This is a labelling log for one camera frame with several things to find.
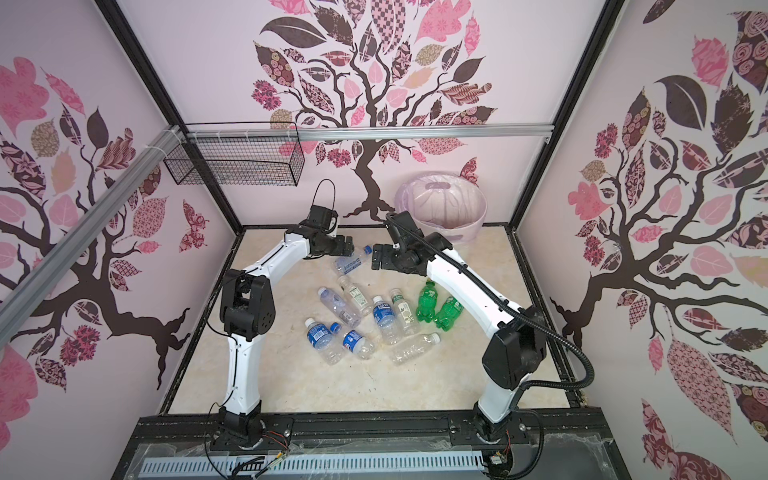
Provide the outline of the blue cap pale label bottle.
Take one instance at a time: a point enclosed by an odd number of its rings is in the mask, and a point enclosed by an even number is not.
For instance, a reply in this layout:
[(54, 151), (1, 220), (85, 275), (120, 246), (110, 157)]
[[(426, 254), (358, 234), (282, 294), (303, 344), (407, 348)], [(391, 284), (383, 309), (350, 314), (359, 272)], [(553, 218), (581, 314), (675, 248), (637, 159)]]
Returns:
[(373, 249), (370, 245), (364, 246), (360, 251), (356, 251), (349, 257), (338, 257), (333, 265), (340, 276), (345, 276), (355, 269), (363, 266), (371, 257)]

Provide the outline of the clear slim bottle white cap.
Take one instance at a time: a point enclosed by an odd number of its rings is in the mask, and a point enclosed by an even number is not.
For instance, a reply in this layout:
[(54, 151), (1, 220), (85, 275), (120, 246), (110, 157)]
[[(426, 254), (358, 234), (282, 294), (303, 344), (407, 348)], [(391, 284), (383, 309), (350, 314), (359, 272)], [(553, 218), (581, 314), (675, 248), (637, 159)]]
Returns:
[(336, 291), (327, 287), (320, 287), (318, 289), (318, 297), (321, 303), (331, 311), (342, 324), (351, 329), (354, 329), (359, 325), (361, 318), (357, 310), (350, 306)]

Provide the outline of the white cap blue label bottle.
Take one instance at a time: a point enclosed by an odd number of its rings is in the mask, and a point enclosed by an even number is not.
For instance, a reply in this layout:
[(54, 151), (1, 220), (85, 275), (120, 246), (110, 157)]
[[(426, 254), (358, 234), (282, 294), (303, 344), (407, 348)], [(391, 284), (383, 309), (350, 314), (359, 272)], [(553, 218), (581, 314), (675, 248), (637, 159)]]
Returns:
[(341, 346), (325, 324), (308, 318), (305, 327), (308, 342), (328, 365), (335, 365), (342, 360)]

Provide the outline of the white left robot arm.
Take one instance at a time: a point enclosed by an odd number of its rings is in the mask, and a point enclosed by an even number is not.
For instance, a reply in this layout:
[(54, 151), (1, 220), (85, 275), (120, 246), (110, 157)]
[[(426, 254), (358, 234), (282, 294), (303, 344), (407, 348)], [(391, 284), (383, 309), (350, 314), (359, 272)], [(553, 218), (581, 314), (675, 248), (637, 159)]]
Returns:
[(287, 228), (281, 241), (259, 260), (224, 276), (219, 318), (229, 362), (218, 422), (224, 432), (248, 444), (258, 443), (264, 430), (258, 370), (264, 337), (276, 320), (273, 287), (301, 261), (351, 256), (353, 240), (337, 229), (338, 213), (313, 205), (307, 217)]

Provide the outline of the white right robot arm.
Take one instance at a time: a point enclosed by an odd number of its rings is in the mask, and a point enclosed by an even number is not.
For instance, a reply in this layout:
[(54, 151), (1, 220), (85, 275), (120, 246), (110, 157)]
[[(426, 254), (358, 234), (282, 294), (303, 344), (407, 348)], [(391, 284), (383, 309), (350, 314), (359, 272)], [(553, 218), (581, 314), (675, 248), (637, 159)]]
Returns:
[(389, 244), (374, 246), (372, 268), (419, 275), (440, 285), (488, 338), (482, 367), (488, 383), (476, 411), (499, 425), (516, 409), (522, 385), (547, 355), (546, 335), (534, 328), (535, 311), (507, 299), (468, 266), (441, 234), (424, 234), (408, 212), (389, 213)]

